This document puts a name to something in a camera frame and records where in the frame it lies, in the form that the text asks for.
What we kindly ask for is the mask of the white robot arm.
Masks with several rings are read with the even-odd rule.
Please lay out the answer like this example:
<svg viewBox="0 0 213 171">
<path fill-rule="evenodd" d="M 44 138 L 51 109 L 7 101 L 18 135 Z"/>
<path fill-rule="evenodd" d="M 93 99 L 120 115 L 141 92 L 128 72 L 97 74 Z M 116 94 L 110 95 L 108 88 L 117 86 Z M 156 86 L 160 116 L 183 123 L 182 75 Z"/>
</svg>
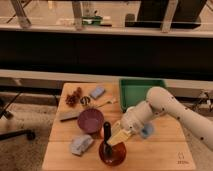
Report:
<svg viewBox="0 0 213 171">
<path fill-rule="evenodd" d="M 138 134 L 145 125 L 160 114 L 178 120 L 197 139 L 213 151 L 213 122 L 181 104 L 163 87 L 151 87 L 146 99 L 130 107 L 112 126 L 107 143 L 111 146 L 125 142 Z"/>
</svg>

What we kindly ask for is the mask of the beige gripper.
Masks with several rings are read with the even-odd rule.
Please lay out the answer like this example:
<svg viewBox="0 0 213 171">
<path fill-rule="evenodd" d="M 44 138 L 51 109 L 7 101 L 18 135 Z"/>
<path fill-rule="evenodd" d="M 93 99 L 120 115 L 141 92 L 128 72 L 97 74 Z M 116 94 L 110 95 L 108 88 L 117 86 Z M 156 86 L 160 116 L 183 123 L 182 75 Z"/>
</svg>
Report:
<svg viewBox="0 0 213 171">
<path fill-rule="evenodd" d="M 110 146 L 115 146 L 121 142 L 125 142 L 129 137 L 135 135 L 137 130 L 133 122 L 117 121 L 113 124 L 111 133 L 114 135 L 109 138 L 107 143 Z"/>
</svg>

